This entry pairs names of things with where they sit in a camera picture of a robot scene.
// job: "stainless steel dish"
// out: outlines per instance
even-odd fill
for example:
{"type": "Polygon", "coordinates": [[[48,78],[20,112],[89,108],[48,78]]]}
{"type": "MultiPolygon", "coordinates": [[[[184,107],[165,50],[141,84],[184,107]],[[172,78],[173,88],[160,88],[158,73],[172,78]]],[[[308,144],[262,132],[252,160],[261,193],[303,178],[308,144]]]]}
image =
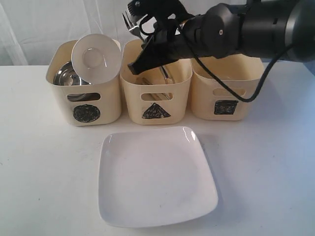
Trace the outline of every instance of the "stainless steel dish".
{"type": "MultiPolygon", "coordinates": [[[[54,78],[54,85],[58,86],[82,86],[91,85],[91,83],[82,80],[74,71],[72,67],[72,62],[68,61],[64,64],[61,69],[57,72],[54,78]]],[[[68,100],[71,102],[78,102],[88,99],[90,94],[70,94],[68,95],[68,100]]]]}

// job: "white backdrop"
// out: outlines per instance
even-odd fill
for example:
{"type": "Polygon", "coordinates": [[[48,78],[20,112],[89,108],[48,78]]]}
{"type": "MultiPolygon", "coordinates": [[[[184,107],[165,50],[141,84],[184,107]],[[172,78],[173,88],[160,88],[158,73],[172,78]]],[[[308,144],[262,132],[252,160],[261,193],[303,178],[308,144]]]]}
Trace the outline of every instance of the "white backdrop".
{"type": "MultiPolygon", "coordinates": [[[[48,65],[66,41],[103,33],[124,44],[133,39],[122,12],[131,0],[0,0],[0,65],[48,65]]],[[[220,2],[182,0],[192,14],[204,14],[220,2]]]]}

